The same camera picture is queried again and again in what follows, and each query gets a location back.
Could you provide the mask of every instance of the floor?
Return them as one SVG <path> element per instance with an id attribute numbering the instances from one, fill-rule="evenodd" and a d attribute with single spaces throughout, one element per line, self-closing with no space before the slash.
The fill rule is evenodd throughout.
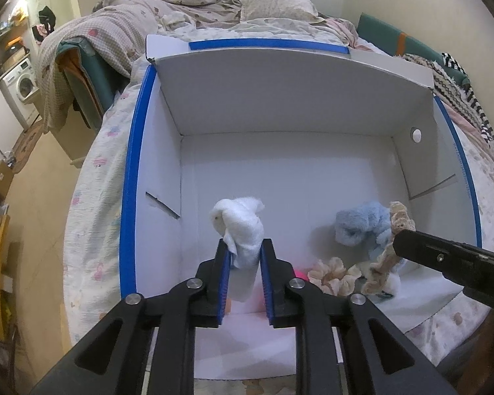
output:
<path id="1" fill-rule="evenodd" d="M 69 348 L 63 314 L 63 241 L 80 172 L 69 162 L 53 135 L 43 135 L 26 166 L 14 176 L 6 198 L 11 216 L 6 271 L 14 278 L 13 307 L 21 338 L 17 367 L 27 389 Z"/>

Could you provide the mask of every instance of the silver rivet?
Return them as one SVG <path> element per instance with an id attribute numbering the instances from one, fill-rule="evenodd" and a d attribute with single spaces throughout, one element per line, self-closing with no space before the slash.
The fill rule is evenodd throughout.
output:
<path id="1" fill-rule="evenodd" d="M 362 294 L 351 294 L 350 300 L 353 304 L 364 304 L 366 303 L 366 297 L 364 297 Z"/>
<path id="2" fill-rule="evenodd" d="M 124 298 L 124 301 L 126 302 L 126 304 L 130 304 L 130 305 L 139 304 L 139 302 L 141 301 L 141 296 L 137 293 L 128 294 Z"/>
<path id="3" fill-rule="evenodd" d="M 192 279 L 186 281 L 186 286 L 193 290 L 197 290 L 198 288 L 201 288 L 203 286 L 203 281 L 201 279 L 193 277 Z"/>
<path id="4" fill-rule="evenodd" d="M 306 282 L 304 281 L 304 279 L 300 279 L 299 277 L 295 277 L 289 281 L 289 286 L 291 288 L 300 289 L 300 288 L 304 288 L 306 286 Z"/>

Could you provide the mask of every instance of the floor mat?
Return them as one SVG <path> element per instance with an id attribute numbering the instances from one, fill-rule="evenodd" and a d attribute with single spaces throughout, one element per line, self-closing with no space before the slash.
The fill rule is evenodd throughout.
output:
<path id="1" fill-rule="evenodd" d="M 18 174 L 27 163 L 27 159 L 35 148 L 37 141 L 42 135 L 42 120 L 31 125 L 24 132 L 13 147 L 13 154 L 16 158 L 16 164 L 13 166 L 13 173 Z"/>

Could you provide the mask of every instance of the pillow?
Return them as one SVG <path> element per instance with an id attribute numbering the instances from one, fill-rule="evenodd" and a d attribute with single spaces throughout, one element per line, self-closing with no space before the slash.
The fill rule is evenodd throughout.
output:
<path id="1" fill-rule="evenodd" d="M 240 20 L 288 18 L 308 23 L 323 22 L 310 0 L 242 0 Z"/>

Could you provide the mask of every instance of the orange strap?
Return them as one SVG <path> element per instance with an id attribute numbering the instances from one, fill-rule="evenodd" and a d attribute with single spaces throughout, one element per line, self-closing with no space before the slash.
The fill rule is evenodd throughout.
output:
<path id="1" fill-rule="evenodd" d="M 395 51 L 396 56 L 404 55 L 406 50 L 406 33 L 399 34 L 399 38 L 397 39 L 397 50 Z"/>

